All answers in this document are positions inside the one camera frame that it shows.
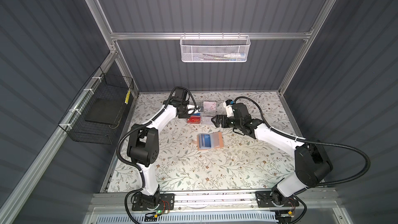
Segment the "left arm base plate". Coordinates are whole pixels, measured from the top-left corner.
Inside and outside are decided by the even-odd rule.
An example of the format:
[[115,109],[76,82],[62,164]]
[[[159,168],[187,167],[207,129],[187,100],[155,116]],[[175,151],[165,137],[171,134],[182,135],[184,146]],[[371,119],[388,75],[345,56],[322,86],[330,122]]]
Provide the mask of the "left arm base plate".
[[137,193],[132,197],[132,211],[170,211],[174,209],[175,194],[155,194],[146,196]]

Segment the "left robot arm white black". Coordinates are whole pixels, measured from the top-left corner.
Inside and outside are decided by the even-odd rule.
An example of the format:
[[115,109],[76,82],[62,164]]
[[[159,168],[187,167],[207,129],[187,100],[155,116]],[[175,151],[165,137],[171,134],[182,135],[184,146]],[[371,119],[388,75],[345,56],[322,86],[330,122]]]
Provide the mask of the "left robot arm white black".
[[134,124],[129,131],[126,155],[138,166],[142,179],[142,195],[156,199],[160,191],[154,163],[160,153],[160,132],[175,118],[188,119],[199,109],[192,93],[175,87],[160,109],[149,120]]

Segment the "pink leather card holder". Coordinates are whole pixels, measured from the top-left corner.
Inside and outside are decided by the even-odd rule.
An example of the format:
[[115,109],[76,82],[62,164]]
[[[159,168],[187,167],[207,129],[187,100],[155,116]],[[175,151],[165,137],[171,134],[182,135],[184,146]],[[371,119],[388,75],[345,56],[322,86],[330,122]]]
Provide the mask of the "pink leather card holder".
[[193,140],[198,150],[210,150],[223,148],[223,136],[221,132],[201,133]]

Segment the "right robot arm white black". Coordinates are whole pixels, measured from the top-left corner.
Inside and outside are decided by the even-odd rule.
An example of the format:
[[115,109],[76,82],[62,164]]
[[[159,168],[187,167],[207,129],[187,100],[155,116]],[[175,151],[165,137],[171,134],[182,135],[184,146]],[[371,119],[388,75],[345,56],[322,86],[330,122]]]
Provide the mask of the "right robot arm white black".
[[284,176],[272,187],[272,202],[284,205],[290,197],[316,187],[332,170],[332,163],[321,145],[310,144],[303,139],[270,126],[264,119],[254,119],[243,103],[224,103],[225,115],[216,115],[211,121],[216,127],[239,130],[258,141],[264,141],[294,158],[294,171]]

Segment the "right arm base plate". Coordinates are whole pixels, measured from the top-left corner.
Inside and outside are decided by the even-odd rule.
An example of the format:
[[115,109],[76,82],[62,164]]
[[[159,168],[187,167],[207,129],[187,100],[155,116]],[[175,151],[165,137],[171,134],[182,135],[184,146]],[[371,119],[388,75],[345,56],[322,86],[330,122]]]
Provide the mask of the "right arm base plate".
[[276,193],[272,190],[260,190],[255,192],[258,207],[297,207],[299,201],[291,196],[290,198]]

